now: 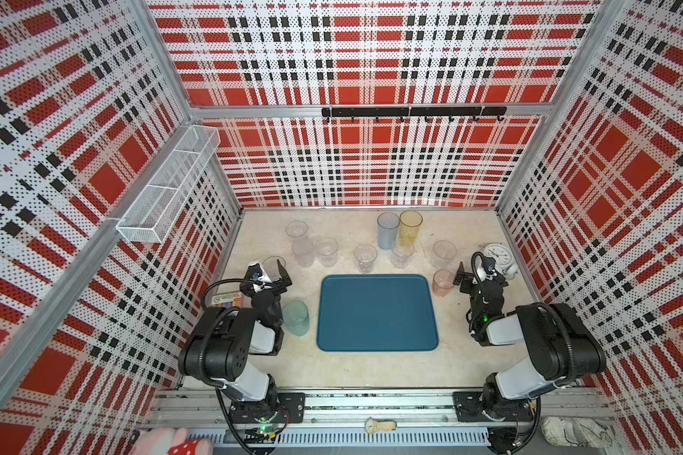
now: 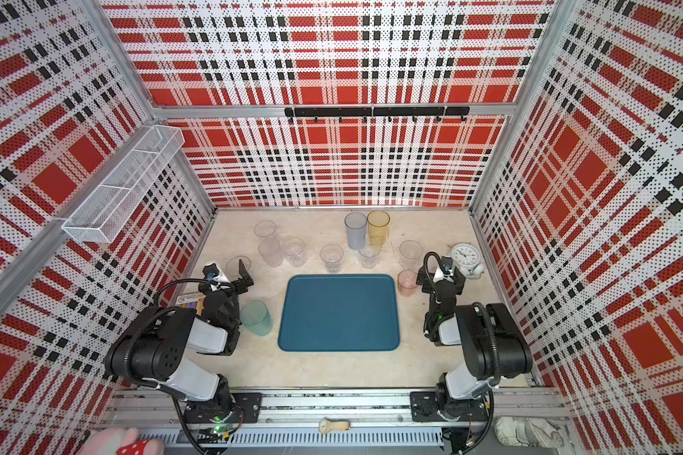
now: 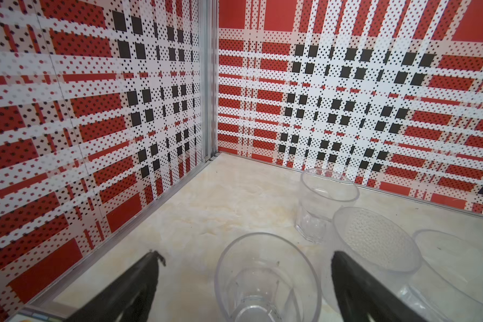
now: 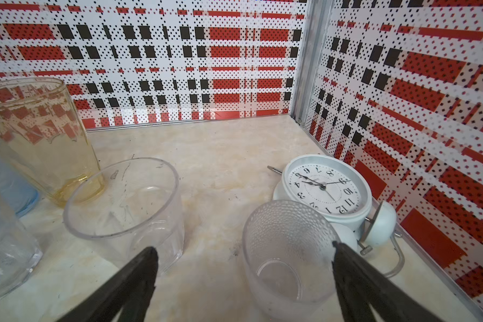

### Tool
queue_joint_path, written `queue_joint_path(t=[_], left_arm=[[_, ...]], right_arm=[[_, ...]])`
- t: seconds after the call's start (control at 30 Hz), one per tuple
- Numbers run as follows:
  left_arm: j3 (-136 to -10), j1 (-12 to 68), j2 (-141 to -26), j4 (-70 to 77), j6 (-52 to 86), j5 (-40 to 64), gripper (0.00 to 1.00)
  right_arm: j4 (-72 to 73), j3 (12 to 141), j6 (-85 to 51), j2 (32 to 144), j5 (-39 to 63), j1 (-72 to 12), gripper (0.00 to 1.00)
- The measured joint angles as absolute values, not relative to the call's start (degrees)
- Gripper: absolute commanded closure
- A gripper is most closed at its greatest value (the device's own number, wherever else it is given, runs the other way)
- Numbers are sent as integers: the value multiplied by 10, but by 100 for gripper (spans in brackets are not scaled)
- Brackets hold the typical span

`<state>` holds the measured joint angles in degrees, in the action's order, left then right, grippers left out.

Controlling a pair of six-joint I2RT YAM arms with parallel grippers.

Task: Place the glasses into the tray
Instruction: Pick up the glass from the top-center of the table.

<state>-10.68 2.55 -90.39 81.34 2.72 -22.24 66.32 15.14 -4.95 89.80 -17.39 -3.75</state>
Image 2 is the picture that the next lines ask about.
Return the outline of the green textured plastic cup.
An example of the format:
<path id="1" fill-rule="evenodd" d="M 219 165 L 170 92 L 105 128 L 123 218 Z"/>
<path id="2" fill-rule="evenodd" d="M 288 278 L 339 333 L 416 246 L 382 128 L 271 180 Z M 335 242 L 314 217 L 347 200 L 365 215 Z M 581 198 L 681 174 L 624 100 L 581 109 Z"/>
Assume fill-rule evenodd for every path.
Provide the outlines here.
<path id="1" fill-rule="evenodd" d="M 272 330 L 271 313 L 263 301 L 251 301 L 240 310 L 242 325 L 259 337 L 269 335 Z"/>

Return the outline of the clear faceted cup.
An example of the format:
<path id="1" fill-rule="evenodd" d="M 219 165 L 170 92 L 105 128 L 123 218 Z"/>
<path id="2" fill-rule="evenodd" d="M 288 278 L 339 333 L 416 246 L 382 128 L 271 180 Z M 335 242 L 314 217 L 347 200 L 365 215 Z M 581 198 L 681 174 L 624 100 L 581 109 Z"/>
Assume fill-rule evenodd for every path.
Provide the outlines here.
<path id="1" fill-rule="evenodd" d="M 326 267 L 326 272 L 330 274 L 339 273 L 342 269 L 343 248 L 337 244 L 327 244 L 322 247 L 320 257 Z"/>
<path id="2" fill-rule="evenodd" d="M 379 254 L 381 254 L 381 248 L 376 245 L 366 245 L 358 251 L 358 254 L 362 267 L 366 269 L 372 269 L 379 263 Z"/>

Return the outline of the yellow transparent plastic cup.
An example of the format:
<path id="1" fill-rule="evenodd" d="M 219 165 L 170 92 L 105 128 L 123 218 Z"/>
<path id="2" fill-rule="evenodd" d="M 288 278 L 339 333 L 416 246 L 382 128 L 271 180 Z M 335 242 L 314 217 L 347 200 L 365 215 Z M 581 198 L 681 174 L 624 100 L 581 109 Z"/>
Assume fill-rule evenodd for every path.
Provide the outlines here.
<path id="1" fill-rule="evenodd" d="M 371 245 L 382 248 L 389 236 L 390 215 L 384 210 L 373 210 L 367 216 L 367 238 Z"/>

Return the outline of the blue frosted plastic cup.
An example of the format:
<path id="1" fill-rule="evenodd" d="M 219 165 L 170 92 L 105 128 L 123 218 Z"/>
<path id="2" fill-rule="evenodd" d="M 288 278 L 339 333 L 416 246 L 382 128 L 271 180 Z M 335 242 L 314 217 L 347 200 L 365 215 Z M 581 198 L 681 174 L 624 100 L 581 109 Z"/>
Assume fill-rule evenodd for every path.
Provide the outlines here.
<path id="1" fill-rule="evenodd" d="M 345 216 L 347 244 L 352 250 L 365 247 L 367 216 L 361 212 L 350 212 Z"/>

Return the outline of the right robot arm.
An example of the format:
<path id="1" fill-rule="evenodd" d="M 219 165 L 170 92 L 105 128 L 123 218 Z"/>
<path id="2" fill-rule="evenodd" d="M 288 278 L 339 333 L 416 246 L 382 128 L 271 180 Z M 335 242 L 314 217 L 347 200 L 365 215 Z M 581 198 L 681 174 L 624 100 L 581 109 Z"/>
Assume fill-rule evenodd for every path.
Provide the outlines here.
<path id="1" fill-rule="evenodd" d="M 427 252 L 417 285 L 429 297 L 423 335 L 437 346 L 458 346 L 463 363 L 443 373 L 434 395 L 411 394 L 415 421 L 456 422 L 491 415 L 491 393 L 504 378 L 530 373 L 533 355 L 503 303 L 459 305 L 466 277 L 451 257 Z"/>

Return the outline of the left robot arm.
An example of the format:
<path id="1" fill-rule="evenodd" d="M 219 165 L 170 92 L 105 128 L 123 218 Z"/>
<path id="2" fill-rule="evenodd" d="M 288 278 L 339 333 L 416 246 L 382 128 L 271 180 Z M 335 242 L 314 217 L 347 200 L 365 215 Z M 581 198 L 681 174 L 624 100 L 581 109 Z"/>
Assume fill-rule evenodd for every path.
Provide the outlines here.
<path id="1" fill-rule="evenodd" d="M 165 392 L 186 404 L 179 416 L 186 423 L 224 422 L 240 406 L 229 380 L 211 373 L 191 358 L 191 350 L 203 356 L 231 356 L 240 339 L 239 296 L 254 280 L 248 263 L 234 263 L 238 277 L 231 279 L 215 263 L 203 267 L 200 278 L 184 278 L 161 286 L 128 328 L 109 348 L 106 373 L 131 384 Z M 161 306 L 165 291 L 179 284 L 196 284 L 204 298 L 201 309 L 181 305 Z"/>

